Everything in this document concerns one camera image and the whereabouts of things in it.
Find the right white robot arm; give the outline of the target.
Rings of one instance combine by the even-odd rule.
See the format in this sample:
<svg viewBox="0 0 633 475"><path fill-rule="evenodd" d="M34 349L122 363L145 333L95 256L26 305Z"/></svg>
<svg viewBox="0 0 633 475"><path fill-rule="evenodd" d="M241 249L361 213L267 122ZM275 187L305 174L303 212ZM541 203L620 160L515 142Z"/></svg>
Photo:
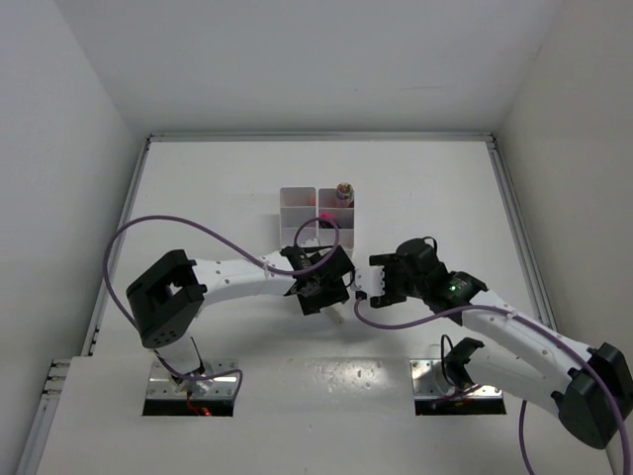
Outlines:
<svg viewBox="0 0 633 475"><path fill-rule="evenodd" d="M499 345L493 350L466 337L444 358L449 383L465 389L491 385L557 418L577 440L605 449L632 412L632 375L624 354L570 339L512 308L483 281L450 271L435 242L413 238L395 252L374 254L378 282L367 295L372 308L421 300L448 319Z"/></svg>

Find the clear tube of colored pens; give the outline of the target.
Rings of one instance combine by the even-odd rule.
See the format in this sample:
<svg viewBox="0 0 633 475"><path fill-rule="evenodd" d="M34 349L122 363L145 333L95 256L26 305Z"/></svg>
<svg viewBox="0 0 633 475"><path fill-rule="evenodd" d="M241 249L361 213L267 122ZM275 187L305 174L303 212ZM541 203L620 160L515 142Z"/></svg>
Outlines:
<svg viewBox="0 0 633 475"><path fill-rule="evenodd" d="M338 183L335 188L335 207L348 209L354 207L355 192L348 182Z"/></svg>

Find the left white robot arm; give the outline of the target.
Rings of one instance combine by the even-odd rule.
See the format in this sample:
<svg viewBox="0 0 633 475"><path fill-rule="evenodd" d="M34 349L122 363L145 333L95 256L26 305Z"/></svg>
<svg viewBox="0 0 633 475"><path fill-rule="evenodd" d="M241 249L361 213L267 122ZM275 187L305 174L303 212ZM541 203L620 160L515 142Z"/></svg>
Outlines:
<svg viewBox="0 0 633 475"><path fill-rule="evenodd" d="M305 315L349 300L355 268L341 246L286 246L254 259L204 260L182 249L164 254L127 289L143 347L154 351L175 383L202 381L189 327L211 305L260 295L295 297Z"/></svg>

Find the grey eraser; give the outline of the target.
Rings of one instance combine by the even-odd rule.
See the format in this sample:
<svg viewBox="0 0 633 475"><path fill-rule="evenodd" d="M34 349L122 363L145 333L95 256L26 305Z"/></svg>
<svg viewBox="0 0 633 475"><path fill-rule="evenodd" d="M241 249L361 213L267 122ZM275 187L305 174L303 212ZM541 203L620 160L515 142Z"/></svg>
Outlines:
<svg viewBox="0 0 633 475"><path fill-rule="evenodd" d="M336 325L342 325L345 320L342 317L342 315L340 314L340 312L335 309L335 308L328 308L327 309L327 317Z"/></svg>

